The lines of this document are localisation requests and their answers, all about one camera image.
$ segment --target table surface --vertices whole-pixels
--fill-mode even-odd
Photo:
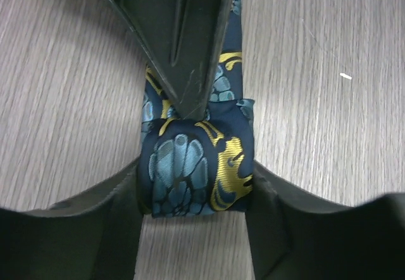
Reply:
[[[243,0],[242,17],[256,159],[348,205],[404,191],[405,0]],[[101,0],[0,0],[0,205],[44,208],[132,161],[144,61]],[[254,279],[244,215],[146,217],[136,273]]]

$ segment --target white speck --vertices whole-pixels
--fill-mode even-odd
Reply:
[[[340,73],[339,74],[341,77],[344,77],[345,79],[352,79],[352,77],[351,76],[348,76],[348,74],[345,74],[345,73]]]

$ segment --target necktie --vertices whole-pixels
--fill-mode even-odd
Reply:
[[[167,72],[188,68],[177,65],[176,55],[199,61],[204,53],[188,57],[193,49],[180,52],[175,44],[170,66],[162,65],[154,46],[158,41],[144,42],[125,9],[116,0],[107,2],[134,32],[151,64],[142,107],[142,152],[113,177],[47,210],[0,208],[0,279],[132,280],[144,214],[178,217],[225,210],[246,212],[256,279],[403,278],[403,194],[345,207],[289,184],[253,160],[254,101],[242,90],[241,0],[225,0],[222,9],[229,12],[218,14],[228,23],[226,29],[225,22],[219,23],[213,36],[221,38],[224,29],[206,108],[195,101],[203,100],[199,88],[207,88],[202,81],[209,79],[190,74],[183,88],[167,79]],[[179,42],[180,37],[173,36]],[[168,46],[163,42],[161,47]],[[209,67],[197,68],[209,75]],[[199,109],[204,118],[196,118]]]

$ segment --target black plastic part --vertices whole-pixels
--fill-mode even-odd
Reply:
[[[132,280],[143,219],[136,165],[49,210],[0,209],[0,279]]]
[[[201,120],[232,0],[107,0],[182,118]]]
[[[253,184],[246,222],[257,280],[404,279],[405,194],[345,207],[258,163]]]

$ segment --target folded fabric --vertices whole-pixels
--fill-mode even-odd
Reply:
[[[146,67],[138,197],[153,217],[245,211],[252,191],[253,104],[243,98],[241,0],[232,9],[205,119],[178,116]]]

